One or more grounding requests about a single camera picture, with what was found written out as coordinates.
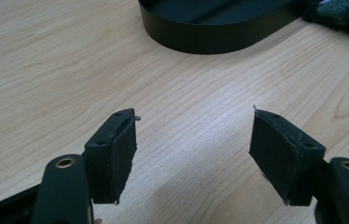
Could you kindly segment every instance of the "wood grain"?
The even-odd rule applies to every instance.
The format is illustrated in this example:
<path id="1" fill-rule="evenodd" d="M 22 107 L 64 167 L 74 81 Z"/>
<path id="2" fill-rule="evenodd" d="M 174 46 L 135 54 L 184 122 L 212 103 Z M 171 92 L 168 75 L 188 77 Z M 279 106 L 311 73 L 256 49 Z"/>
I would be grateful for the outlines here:
<path id="1" fill-rule="evenodd" d="M 0 0 L 0 200 L 133 107 L 133 171 L 118 206 L 95 206 L 104 223 L 314 223 L 248 155 L 253 105 L 349 158 L 349 34 L 297 20 L 191 55 L 150 38 L 137 1 Z"/>

